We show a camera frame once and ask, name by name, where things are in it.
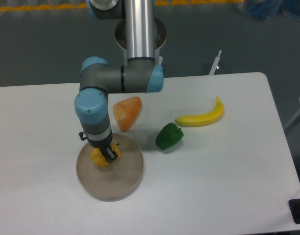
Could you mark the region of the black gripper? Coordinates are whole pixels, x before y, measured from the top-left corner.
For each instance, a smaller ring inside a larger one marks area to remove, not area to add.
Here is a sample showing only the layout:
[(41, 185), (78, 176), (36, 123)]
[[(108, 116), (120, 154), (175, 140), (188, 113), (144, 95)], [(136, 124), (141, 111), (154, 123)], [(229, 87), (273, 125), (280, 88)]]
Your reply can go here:
[(111, 147), (111, 142), (113, 140), (113, 134), (110, 133), (106, 138), (102, 140), (94, 140), (93, 137), (90, 137), (84, 133), (84, 131), (79, 132), (79, 137), (81, 141), (88, 140), (89, 144), (93, 148), (99, 148), (101, 149), (102, 155), (105, 157), (106, 161), (111, 164), (115, 162), (119, 155), (116, 153), (116, 151)]

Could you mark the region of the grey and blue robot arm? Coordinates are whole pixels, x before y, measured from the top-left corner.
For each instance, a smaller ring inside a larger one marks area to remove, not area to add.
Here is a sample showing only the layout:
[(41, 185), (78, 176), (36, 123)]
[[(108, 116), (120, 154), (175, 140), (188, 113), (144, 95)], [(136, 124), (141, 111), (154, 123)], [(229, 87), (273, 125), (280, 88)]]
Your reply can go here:
[(152, 0), (88, 0), (88, 11), (99, 20), (123, 19), (126, 36), (126, 61), (110, 67), (100, 57), (89, 57), (81, 66), (75, 113), (83, 131), (81, 140), (100, 150), (111, 164), (119, 154), (111, 146), (113, 139), (108, 114), (108, 95), (118, 93), (154, 93), (163, 89), (163, 67), (156, 62), (157, 26)]

